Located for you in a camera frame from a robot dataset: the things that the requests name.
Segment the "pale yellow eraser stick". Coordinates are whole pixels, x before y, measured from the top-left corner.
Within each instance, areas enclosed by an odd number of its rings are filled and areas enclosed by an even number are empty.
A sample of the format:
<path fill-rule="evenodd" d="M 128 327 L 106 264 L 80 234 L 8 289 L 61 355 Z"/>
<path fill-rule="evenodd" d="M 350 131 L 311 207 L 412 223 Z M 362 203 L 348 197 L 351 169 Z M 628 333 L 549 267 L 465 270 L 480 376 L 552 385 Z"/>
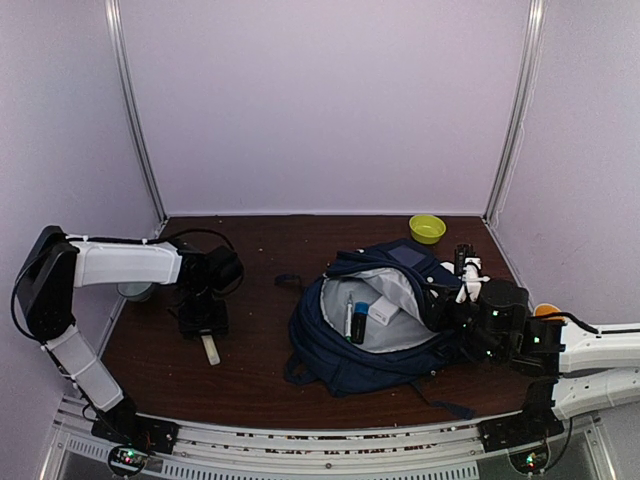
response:
<path fill-rule="evenodd" d="M 217 366 L 221 363 L 221 357 L 217 349 L 214 338 L 211 335 L 203 335 L 201 341 L 211 366 Z"/>

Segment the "navy blue student backpack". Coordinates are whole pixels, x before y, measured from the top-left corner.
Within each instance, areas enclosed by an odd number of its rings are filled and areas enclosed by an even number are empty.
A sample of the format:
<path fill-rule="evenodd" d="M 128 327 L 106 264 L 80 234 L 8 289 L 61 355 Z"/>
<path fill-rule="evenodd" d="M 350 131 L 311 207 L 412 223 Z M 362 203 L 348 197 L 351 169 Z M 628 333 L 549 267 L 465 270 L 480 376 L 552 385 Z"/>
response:
<path fill-rule="evenodd" d="M 340 251 L 308 285 L 288 325 L 293 352 L 284 378 L 303 386 L 322 382 L 334 397 L 410 385 L 417 392 L 437 372 L 464 361 L 449 332 L 432 332 L 421 318 L 423 288 L 461 281 L 425 246 L 408 239 Z M 344 337 L 345 305 L 384 296 L 400 310 L 387 326 L 367 318 L 364 343 Z"/>

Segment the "white power adapter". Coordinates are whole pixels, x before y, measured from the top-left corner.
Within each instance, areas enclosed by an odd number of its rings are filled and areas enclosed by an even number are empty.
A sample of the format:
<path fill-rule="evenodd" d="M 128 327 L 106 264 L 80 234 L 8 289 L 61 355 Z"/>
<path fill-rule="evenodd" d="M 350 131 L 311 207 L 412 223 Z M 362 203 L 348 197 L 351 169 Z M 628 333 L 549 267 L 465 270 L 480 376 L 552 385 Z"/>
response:
<path fill-rule="evenodd" d="M 387 326 L 399 310 L 397 305 L 381 296 L 369 305 L 368 316 L 380 325 Z"/>

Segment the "blue cap black marker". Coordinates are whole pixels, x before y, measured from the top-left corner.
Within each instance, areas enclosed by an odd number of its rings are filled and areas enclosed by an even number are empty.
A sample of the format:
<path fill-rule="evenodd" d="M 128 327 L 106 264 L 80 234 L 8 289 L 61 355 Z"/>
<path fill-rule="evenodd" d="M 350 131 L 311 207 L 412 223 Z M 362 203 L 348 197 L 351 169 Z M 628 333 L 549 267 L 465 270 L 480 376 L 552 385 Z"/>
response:
<path fill-rule="evenodd" d="M 368 312 L 368 303 L 357 302 L 354 305 L 350 327 L 350 340 L 353 344 L 361 345 L 364 343 Z"/>

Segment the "white marker pen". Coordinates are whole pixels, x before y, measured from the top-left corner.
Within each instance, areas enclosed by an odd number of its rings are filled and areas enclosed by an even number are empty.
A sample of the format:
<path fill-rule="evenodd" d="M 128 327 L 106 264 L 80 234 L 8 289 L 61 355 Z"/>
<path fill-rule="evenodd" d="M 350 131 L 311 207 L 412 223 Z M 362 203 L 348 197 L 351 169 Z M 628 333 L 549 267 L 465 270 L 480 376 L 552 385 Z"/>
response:
<path fill-rule="evenodd" d="M 349 293 L 345 305 L 345 320 L 344 320 L 344 337 L 347 341 L 351 341 L 352 330 L 352 316 L 353 316 L 353 297 L 352 293 Z"/>

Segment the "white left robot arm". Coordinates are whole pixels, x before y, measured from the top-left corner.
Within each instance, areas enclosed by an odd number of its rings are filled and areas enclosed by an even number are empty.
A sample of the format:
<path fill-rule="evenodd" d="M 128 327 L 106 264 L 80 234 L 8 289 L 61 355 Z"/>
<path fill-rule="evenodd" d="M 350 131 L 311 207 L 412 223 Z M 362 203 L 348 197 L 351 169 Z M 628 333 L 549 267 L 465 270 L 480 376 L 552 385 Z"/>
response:
<path fill-rule="evenodd" d="M 144 433 L 134 401 L 84 335 L 80 313 L 99 313 L 90 296 L 100 293 L 113 306 L 127 288 L 176 291 L 170 315 L 185 339 L 212 340 L 229 331 L 227 297 L 244 280 L 245 268 L 227 237 L 204 251 L 187 241 L 204 229 L 160 238 L 74 235 L 45 227 L 16 275 L 10 311 L 16 329 L 37 343 L 87 399 L 99 421 L 123 444 Z"/>

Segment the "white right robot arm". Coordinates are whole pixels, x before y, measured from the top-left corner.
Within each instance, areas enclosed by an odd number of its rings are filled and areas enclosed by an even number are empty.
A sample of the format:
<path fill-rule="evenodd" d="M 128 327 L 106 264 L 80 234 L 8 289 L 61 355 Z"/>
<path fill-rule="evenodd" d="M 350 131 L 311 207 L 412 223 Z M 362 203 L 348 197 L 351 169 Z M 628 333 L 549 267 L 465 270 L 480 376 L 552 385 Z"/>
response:
<path fill-rule="evenodd" d="M 564 421 L 639 400 L 639 327 L 590 325 L 564 311 L 533 310 L 525 289 L 488 280 L 477 291 L 429 283 L 421 318 L 449 332 L 472 361 L 487 360 L 533 378 L 519 440 L 535 440 L 553 418 Z"/>

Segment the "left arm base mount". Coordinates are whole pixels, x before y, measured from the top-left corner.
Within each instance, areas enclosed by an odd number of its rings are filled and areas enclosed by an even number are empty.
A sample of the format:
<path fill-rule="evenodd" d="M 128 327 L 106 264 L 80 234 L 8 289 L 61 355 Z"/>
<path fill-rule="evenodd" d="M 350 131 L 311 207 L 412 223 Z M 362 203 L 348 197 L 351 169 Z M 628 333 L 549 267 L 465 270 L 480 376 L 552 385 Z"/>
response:
<path fill-rule="evenodd" d="M 173 452 L 179 425 L 139 414 L 135 402 L 128 395 L 107 411 L 94 405 L 91 408 L 96 415 L 91 428 L 93 436 L 134 447 L 144 453 Z"/>

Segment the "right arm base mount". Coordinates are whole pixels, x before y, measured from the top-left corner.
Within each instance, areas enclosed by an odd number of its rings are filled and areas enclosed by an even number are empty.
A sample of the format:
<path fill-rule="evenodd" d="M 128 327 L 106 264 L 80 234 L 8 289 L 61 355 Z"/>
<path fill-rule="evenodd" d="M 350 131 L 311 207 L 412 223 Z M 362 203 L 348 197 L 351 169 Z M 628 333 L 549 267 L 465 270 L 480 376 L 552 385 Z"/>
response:
<path fill-rule="evenodd" d="M 534 381 L 519 413 L 481 421 L 478 431 L 485 452 L 511 449 L 560 435 L 565 427 L 552 411 L 556 379 Z"/>

